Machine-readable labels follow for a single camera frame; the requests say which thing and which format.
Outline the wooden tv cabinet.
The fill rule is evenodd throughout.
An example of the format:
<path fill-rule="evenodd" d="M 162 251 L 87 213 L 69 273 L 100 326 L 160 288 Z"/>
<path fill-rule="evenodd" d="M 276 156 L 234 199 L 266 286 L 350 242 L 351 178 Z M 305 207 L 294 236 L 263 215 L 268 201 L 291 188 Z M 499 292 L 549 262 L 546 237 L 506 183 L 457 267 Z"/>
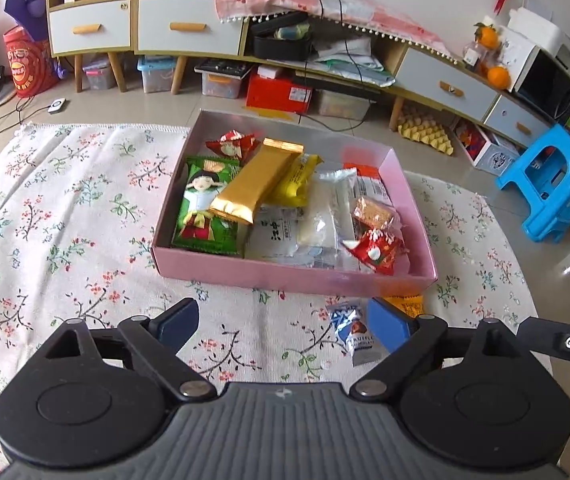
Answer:
<path fill-rule="evenodd" d="M 51 49 L 264 62 L 463 117 L 519 146 L 548 127 L 441 39 L 367 0 L 46 0 Z"/>

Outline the gold snack bar packet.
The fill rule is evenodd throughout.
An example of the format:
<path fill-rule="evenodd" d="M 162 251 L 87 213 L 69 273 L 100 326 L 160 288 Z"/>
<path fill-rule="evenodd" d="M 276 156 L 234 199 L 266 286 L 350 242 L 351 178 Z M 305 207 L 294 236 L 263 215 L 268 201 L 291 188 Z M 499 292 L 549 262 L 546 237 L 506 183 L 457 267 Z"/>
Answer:
<path fill-rule="evenodd" d="M 208 210 L 225 220 L 254 224 L 257 210 L 302 153 L 302 144 L 264 138 L 257 153 L 215 196 Z"/>

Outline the red cartoon candy packet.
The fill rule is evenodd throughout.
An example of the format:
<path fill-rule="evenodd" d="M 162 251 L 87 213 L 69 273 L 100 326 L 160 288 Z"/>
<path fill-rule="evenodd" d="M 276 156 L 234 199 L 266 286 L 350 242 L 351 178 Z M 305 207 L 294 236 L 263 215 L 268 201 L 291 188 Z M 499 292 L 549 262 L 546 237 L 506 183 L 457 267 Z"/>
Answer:
<path fill-rule="evenodd" d="M 259 144 L 253 133 L 244 134 L 230 130 L 218 140 L 207 141 L 206 148 L 220 157 L 234 159 L 244 165 Z"/>

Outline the lower orange fruit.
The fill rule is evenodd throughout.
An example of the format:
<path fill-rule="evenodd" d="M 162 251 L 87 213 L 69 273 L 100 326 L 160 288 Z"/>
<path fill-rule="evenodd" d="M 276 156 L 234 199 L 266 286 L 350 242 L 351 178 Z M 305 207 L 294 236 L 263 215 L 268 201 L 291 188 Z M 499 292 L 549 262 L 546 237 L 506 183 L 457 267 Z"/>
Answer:
<path fill-rule="evenodd" d="M 493 88 L 501 91 L 508 90 L 512 83 L 508 69 L 500 65 L 492 66 L 486 71 L 486 80 Z"/>

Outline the yellow egg tray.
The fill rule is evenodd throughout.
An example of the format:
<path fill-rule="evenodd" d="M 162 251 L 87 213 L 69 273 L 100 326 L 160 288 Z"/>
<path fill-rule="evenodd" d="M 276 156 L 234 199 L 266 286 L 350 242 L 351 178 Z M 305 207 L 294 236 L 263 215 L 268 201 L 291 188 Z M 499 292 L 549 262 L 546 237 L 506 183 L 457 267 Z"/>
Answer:
<path fill-rule="evenodd" d="M 431 114 L 416 107 L 402 108 L 397 131 L 405 140 L 422 143 L 448 156 L 454 153 L 454 146 L 445 126 L 437 122 Z"/>

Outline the clear rice cracker packet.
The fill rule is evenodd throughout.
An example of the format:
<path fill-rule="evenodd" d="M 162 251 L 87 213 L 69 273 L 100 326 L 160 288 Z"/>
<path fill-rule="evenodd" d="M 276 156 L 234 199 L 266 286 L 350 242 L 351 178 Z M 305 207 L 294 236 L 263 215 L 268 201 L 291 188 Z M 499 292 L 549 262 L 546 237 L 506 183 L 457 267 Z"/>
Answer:
<path fill-rule="evenodd" d="M 357 170 L 315 174 L 308 201 L 297 223 L 297 254 L 316 268 L 335 269 L 343 263 L 343 241 L 354 240 L 351 207 Z"/>

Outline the clear storage bin blue lid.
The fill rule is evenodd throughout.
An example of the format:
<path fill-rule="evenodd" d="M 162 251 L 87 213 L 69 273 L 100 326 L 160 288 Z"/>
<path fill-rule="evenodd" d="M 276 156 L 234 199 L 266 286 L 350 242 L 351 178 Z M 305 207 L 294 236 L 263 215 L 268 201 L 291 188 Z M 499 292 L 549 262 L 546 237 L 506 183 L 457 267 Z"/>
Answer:
<path fill-rule="evenodd" d="M 145 93 L 169 92 L 175 69 L 175 58 L 163 55 L 142 55 L 136 64 L 141 73 Z"/>

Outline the red shoe box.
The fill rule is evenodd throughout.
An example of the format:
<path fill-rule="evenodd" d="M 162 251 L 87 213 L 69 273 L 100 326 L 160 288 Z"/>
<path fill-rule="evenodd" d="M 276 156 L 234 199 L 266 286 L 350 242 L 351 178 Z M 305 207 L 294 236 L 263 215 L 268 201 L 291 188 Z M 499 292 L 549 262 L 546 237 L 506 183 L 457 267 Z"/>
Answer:
<path fill-rule="evenodd" d="M 254 72 L 249 78 L 246 105 L 264 110 L 306 114 L 311 96 L 311 88 L 295 84 L 291 78 L 277 76 L 269 79 Z"/>

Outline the pink wafer packet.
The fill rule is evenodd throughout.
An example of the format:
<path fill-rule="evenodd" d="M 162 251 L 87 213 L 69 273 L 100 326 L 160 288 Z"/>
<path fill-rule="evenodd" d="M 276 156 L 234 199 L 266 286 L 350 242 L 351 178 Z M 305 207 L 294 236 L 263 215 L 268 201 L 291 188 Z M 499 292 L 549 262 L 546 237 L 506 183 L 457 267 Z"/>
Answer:
<path fill-rule="evenodd" d="M 396 275 L 410 275 L 419 272 L 422 263 L 421 238 L 419 232 L 405 221 L 397 208 L 392 209 L 390 233 L 397 240 L 395 269 Z"/>

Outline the yellow snack packet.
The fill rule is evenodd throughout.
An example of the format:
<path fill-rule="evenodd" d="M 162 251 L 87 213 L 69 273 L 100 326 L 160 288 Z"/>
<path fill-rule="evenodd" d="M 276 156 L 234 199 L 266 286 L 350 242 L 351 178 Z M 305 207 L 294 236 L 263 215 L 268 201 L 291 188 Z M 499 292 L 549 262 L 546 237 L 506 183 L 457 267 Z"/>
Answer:
<path fill-rule="evenodd" d="M 320 155 L 306 153 L 299 155 L 269 194 L 267 204 L 289 208 L 306 206 L 310 181 L 317 166 L 322 162 L 323 158 Z"/>

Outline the red gift bag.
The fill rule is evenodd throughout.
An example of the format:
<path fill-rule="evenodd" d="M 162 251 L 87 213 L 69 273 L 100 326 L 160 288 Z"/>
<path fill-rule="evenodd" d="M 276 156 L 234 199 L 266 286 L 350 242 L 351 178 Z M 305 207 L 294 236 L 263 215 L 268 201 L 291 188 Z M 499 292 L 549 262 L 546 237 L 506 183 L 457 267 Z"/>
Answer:
<path fill-rule="evenodd" d="M 49 40 L 33 40 L 23 26 L 16 25 L 3 35 L 3 41 L 16 94 L 21 99 L 38 96 L 58 83 Z"/>

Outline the upper orange fruit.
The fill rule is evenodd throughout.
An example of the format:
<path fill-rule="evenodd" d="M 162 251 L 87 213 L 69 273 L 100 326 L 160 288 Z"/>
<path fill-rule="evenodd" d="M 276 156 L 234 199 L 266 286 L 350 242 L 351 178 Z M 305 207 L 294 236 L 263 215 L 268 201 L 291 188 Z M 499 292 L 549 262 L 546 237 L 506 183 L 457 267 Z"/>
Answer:
<path fill-rule="evenodd" d="M 486 25 L 483 22 L 475 24 L 475 40 L 477 44 L 484 47 L 488 51 L 494 51 L 500 47 L 500 38 L 492 25 Z"/>

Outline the orange fruit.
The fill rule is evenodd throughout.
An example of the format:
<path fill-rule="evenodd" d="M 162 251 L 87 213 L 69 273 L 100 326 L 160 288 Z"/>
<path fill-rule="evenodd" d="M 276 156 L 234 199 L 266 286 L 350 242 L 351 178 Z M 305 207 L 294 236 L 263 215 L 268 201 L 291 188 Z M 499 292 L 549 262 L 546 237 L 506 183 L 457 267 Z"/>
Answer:
<path fill-rule="evenodd" d="M 483 22 L 475 24 L 475 40 L 477 44 L 484 47 L 488 51 L 494 51 L 500 47 L 500 38 L 492 25 L 486 25 Z"/>
<path fill-rule="evenodd" d="M 486 71 L 486 80 L 493 88 L 501 91 L 508 90 L 512 83 L 508 69 L 500 65 L 492 66 Z"/>

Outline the black storage basket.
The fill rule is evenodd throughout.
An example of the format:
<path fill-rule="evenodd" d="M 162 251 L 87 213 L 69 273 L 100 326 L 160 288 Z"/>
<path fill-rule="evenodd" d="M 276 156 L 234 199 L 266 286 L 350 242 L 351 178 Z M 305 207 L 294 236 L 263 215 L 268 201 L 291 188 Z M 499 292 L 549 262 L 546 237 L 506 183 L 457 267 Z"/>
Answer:
<path fill-rule="evenodd" d="M 276 15 L 249 28 L 253 55 L 264 60 L 302 62 L 313 51 L 307 12 Z"/>

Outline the white monkey biscuit packet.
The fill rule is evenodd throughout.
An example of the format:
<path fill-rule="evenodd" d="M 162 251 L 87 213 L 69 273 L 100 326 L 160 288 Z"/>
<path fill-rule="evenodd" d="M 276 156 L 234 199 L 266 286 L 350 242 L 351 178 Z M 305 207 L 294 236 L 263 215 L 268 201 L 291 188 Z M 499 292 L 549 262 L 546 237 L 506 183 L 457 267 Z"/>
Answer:
<path fill-rule="evenodd" d="M 245 257 L 277 261 L 291 258 L 298 250 L 298 222 L 301 208 L 263 206 L 249 230 Z"/>

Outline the white microwave oven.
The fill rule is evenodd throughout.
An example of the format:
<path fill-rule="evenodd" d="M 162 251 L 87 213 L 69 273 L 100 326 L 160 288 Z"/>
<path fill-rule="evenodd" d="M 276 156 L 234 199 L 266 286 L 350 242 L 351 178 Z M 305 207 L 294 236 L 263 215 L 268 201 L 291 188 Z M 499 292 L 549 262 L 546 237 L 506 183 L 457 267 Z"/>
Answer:
<path fill-rule="evenodd" d="M 570 75 L 561 62 L 519 32 L 498 28 L 496 62 L 509 73 L 508 92 L 551 122 L 570 119 Z"/>

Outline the blue plastic stool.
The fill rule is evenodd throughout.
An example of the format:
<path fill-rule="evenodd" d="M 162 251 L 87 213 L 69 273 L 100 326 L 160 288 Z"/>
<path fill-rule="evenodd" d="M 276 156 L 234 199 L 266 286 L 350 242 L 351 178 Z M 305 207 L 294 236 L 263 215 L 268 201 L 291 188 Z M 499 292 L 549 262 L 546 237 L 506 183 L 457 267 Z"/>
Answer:
<path fill-rule="evenodd" d="M 534 242 L 559 242 L 570 227 L 570 133 L 554 125 L 496 178 L 515 185 L 529 205 L 522 229 Z"/>

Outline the purple hat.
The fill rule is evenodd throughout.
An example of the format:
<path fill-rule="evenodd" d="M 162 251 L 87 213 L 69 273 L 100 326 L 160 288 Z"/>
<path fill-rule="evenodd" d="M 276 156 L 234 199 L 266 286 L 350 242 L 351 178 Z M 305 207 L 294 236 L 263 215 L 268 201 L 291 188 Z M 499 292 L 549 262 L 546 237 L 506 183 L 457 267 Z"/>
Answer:
<path fill-rule="evenodd" d="M 4 12 L 34 41 L 49 38 L 46 0 L 5 0 Z"/>

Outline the pink cardboard box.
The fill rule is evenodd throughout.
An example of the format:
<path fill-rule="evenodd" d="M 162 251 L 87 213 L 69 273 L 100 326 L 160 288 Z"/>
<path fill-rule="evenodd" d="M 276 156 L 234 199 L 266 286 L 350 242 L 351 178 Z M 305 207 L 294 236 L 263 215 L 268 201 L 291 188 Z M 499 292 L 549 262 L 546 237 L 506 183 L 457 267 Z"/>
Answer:
<path fill-rule="evenodd" d="M 151 252 L 182 281 L 343 296 L 412 296 L 438 273 L 387 146 L 204 110 L 183 145 Z"/>

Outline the pink lace cloth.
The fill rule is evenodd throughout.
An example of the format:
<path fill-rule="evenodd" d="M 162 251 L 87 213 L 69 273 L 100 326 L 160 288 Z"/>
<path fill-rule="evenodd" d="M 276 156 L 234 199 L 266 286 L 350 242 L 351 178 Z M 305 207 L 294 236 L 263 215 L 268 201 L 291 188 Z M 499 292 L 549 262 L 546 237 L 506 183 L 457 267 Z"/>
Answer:
<path fill-rule="evenodd" d="M 455 61 L 443 41 L 408 16 L 370 0 L 215 0 L 220 21 L 260 18 L 285 12 L 303 12 L 352 29 L 407 42 L 419 49 Z"/>

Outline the orange white snack packet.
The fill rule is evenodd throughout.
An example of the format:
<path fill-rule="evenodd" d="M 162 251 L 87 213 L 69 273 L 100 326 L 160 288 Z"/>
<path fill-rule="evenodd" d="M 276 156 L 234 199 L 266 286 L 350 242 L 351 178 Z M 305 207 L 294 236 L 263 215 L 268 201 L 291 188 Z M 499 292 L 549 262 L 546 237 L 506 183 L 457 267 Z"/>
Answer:
<path fill-rule="evenodd" d="M 375 167 L 345 162 L 343 169 L 354 169 L 357 174 L 355 184 L 352 185 L 352 196 L 354 200 L 366 197 L 386 206 L 393 205 L 387 188 L 383 180 L 381 180 L 381 175 Z"/>

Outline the blue truffle candy packet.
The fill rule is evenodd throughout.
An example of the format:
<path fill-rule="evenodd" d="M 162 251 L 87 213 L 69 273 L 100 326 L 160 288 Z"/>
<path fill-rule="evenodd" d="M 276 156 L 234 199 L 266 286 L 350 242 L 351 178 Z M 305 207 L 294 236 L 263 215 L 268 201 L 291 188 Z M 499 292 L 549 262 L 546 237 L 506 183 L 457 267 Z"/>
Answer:
<path fill-rule="evenodd" d="M 370 329 L 366 304 L 343 301 L 329 308 L 329 321 L 354 367 L 376 363 L 387 356 L 384 346 Z"/>

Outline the green cartoon snack packet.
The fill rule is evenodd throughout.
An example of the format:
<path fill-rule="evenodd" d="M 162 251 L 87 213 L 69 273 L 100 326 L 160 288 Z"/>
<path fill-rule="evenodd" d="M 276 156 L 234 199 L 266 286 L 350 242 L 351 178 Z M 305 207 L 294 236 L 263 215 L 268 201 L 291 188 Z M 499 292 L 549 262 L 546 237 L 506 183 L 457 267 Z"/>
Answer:
<path fill-rule="evenodd" d="M 238 224 L 222 219 L 209 207 L 240 169 L 239 162 L 232 158 L 189 156 L 186 159 L 187 179 L 172 247 L 215 255 L 239 254 Z"/>

